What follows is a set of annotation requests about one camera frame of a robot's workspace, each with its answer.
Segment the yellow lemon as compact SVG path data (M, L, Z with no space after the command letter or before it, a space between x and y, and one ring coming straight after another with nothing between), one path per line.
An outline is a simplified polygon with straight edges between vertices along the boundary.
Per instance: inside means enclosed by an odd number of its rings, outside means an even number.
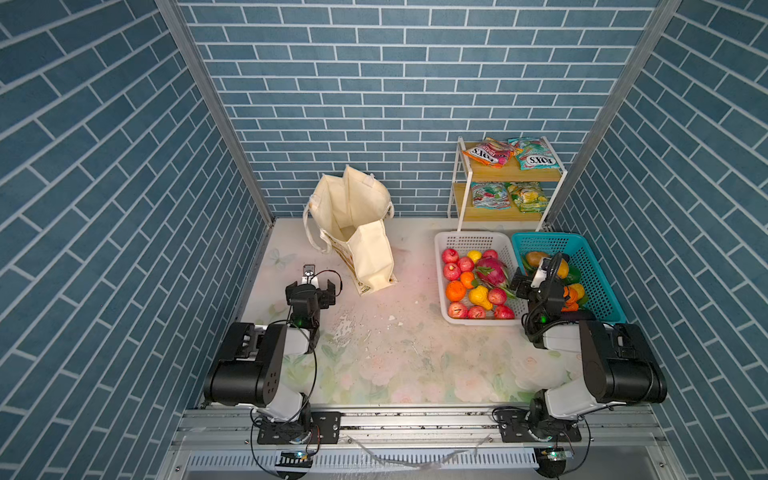
M474 263L477 263L482 258L482 254L479 251L473 250L467 253L467 257Z

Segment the pink dragon fruit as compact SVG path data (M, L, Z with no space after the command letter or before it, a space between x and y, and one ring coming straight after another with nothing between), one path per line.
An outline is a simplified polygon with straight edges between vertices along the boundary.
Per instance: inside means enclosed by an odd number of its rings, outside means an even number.
M483 257L475 264L475 275L493 287L506 288L509 285L508 269L497 258Z

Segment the orange pink snack bag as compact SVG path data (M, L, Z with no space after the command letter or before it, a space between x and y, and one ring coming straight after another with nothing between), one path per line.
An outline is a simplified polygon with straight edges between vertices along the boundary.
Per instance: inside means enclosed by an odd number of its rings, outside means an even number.
M492 168L502 168L514 155L514 148L506 142L490 137L463 151L470 160Z

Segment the brown potato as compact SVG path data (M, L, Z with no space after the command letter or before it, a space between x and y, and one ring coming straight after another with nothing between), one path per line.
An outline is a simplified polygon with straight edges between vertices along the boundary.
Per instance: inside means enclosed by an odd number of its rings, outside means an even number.
M530 251L525 255L527 264L532 268L538 268L544 259L549 258L550 255L542 251Z

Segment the green snack bag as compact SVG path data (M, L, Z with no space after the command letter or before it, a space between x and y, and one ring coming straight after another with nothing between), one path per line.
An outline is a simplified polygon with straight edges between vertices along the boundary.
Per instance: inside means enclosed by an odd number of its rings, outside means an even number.
M541 138L519 137L508 140L519 167L523 171L551 170L558 168L552 149Z

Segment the red apple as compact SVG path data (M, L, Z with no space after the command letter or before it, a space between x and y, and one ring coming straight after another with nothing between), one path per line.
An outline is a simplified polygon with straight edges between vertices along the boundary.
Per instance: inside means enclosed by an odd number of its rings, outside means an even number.
M515 318L515 313L506 305L497 305L493 310L493 318L496 320L512 320Z
M460 259L460 255L455 249L447 248L442 251L441 259L444 264L457 264Z
M447 307L447 314L452 319L465 319L468 317L469 309L461 302L452 302Z

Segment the yellow pear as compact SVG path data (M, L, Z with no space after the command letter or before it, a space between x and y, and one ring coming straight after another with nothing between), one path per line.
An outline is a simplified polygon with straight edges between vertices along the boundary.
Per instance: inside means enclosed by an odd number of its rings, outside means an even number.
M472 305L482 307L489 311L493 309L493 304L488 299L489 289L483 285L477 286L469 291L468 299Z

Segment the yellow mango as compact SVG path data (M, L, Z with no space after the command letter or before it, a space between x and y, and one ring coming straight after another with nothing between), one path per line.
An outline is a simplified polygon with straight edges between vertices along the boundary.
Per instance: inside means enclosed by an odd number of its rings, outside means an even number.
M567 279L569 278L570 273L571 273L571 267L569 263L565 259L562 259L561 264L557 270L558 278L562 280L564 284L567 284L568 283Z

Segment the large orange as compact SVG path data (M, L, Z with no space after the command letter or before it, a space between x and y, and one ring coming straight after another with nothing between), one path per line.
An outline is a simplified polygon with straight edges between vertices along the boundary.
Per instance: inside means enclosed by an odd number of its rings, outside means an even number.
M445 296L450 302L461 302L467 289L459 280L450 281L445 288Z

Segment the orange bell pepper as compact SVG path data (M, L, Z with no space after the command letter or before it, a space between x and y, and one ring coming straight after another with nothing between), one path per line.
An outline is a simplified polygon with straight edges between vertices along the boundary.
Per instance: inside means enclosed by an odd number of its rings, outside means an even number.
M567 285L564 287L563 297L565 299L565 305L562 307L561 311L577 311L580 308L581 301L586 298L586 291L580 283Z

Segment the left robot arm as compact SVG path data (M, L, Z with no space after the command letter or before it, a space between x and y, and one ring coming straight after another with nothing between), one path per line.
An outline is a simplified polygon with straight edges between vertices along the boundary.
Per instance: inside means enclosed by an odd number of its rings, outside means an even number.
M204 400L225 406L250 406L260 445L336 444L341 414L314 413L310 393L281 383L286 356L309 357L311 389L317 384L316 346L321 312L336 304L342 283L322 288L310 278L285 288L287 316L268 325L231 324L206 375Z

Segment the cream canvas grocery bag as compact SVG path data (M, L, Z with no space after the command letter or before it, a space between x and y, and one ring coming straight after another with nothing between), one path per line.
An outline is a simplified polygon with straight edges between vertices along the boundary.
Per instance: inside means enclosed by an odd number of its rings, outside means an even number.
M322 176L302 221L310 245L324 254L336 252L364 296L397 283L385 229L394 214L387 188L373 175L346 166L342 176Z

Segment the pink green candy bag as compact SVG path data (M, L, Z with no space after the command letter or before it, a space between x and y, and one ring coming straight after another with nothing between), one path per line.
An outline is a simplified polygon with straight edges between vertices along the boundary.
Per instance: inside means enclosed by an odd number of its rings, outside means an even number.
M471 197L475 208L504 210L511 204L507 187L500 182L473 182Z

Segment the white plastic basket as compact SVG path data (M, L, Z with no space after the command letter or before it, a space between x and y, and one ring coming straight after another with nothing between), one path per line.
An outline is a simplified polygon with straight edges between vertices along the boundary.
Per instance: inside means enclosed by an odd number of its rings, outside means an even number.
M500 285L518 260L509 237L487 231L439 232L434 238L440 313L462 326L518 327L528 301Z

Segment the red apple front right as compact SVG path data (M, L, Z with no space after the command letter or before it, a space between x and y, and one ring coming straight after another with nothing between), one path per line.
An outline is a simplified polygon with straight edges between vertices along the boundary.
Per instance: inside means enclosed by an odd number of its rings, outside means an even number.
M496 320L512 320L515 318L515 313L506 305L497 305L493 310L493 318Z

